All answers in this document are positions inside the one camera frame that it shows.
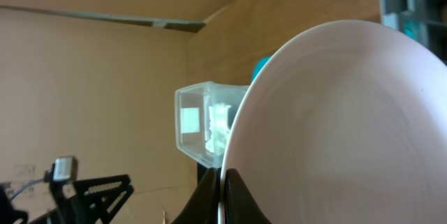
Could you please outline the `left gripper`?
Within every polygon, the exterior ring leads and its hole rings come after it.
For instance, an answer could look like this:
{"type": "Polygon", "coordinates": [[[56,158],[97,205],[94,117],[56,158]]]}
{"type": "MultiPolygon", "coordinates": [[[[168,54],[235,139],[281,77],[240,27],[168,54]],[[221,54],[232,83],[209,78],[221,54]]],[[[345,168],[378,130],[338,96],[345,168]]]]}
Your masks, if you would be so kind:
{"type": "MultiPolygon", "coordinates": [[[[134,192],[129,175],[122,174],[98,179],[75,181],[74,213],[76,223],[111,223],[118,211],[134,192]]],[[[1,184],[1,224],[64,223],[59,217],[59,207],[29,222],[27,211],[16,209],[1,184]]]]}

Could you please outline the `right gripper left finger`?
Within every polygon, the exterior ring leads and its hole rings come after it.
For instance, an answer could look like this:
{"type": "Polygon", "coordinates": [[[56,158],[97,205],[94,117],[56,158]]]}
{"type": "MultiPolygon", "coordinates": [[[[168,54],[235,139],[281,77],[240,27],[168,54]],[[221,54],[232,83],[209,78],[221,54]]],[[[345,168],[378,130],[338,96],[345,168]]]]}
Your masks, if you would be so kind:
{"type": "Polygon", "coordinates": [[[204,174],[189,201],[172,224],[217,224],[220,198],[220,169],[204,174]]]}

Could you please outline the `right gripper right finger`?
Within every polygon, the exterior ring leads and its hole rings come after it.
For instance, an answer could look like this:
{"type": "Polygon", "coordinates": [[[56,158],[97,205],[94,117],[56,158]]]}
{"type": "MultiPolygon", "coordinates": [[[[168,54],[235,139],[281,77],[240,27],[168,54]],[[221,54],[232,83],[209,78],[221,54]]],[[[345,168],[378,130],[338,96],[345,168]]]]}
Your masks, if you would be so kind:
{"type": "Polygon", "coordinates": [[[223,189],[225,224],[271,224],[235,168],[226,170],[223,189]]]}

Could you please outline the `white napkin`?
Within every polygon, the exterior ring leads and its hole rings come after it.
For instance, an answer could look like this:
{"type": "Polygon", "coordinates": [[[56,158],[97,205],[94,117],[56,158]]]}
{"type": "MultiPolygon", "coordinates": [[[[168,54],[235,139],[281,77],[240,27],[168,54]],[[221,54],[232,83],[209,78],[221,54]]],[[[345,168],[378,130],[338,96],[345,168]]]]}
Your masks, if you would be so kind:
{"type": "Polygon", "coordinates": [[[210,123],[205,134],[205,148],[212,154],[222,155],[230,135],[228,113],[231,105],[218,103],[208,107],[210,123]]]}

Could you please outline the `large pink plate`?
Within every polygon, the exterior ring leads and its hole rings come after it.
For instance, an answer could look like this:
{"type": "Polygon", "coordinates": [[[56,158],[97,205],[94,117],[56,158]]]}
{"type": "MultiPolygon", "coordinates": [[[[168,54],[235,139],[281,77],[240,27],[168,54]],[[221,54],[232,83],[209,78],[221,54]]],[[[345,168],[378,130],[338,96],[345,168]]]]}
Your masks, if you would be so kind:
{"type": "Polygon", "coordinates": [[[272,223],[445,223],[446,65],[381,24],[308,29],[251,83],[222,168],[272,223]]]}

